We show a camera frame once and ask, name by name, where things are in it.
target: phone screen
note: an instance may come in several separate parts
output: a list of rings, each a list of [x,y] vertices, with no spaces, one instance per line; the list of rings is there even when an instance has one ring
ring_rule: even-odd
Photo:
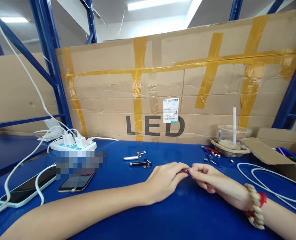
[[[59,188],[59,190],[71,190],[73,188],[83,188],[87,185],[94,173],[82,176],[68,178]]]
[[[37,178],[37,175],[29,179],[27,182],[23,183],[19,187],[12,190],[10,192],[11,197],[9,202],[20,203],[24,201],[26,198],[28,198],[31,194],[33,194],[36,191],[35,180]],[[47,169],[39,177],[39,180],[38,180],[39,187],[41,188],[43,185],[45,185],[48,181],[53,179],[55,176],[56,176],[56,166],[53,166],[52,168]],[[6,195],[1,198],[1,201],[6,201],[6,200],[7,200]]]

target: human arm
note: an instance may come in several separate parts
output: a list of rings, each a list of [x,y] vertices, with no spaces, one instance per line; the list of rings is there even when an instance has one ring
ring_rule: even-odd
[[[164,200],[188,177],[187,173],[178,173],[183,168],[188,166],[176,162],[157,166],[143,183],[47,203],[19,218],[0,240],[67,239],[109,216]]]
[[[198,185],[209,193],[218,193],[223,199],[242,211],[252,211],[252,201],[246,187],[219,172],[211,165],[193,164],[189,169]],[[264,223],[285,240],[296,240],[296,214],[267,199],[262,207]]]

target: white label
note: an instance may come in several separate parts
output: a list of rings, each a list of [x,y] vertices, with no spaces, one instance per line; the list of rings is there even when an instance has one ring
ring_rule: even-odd
[[[164,122],[178,122],[179,98],[164,100]]]

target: human hand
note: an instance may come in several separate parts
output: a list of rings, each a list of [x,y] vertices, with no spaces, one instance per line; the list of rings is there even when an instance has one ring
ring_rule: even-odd
[[[234,207],[252,210],[252,202],[246,187],[219,172],[208,164],[194,163],[189,173],[198,185],[209,193],[218,193]]]
[[[179,173],[187,164],[172,162],[163,166],[156,166],[149,178],[143,183],[147,196],[147,205],[160,202],[169,197],[176,189],[178,183],[188,177],[187,173]]]

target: smartphone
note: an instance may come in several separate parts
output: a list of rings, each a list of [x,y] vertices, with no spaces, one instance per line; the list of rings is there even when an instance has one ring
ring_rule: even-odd
[[[58,192],[81,192],[85,190],[95,173],[68,178],[58,189]]]
[[[35,180],[38,174],[28,181],[21,184],[19,187],[13,189],[10,192],[10,200],[7,203],[8,207],[19,208],[26,203],[28,203],[31,199],[33,199],[36,195],[38,195],[35,188]],[[47,169],[45,172],[41,174],[38,180],[39,188],[42,191],[49,184],[56,180],[56,166],[53,166]],[[7,200],[7,196],[4,195],[0,198],[0,205],[3,204]]]

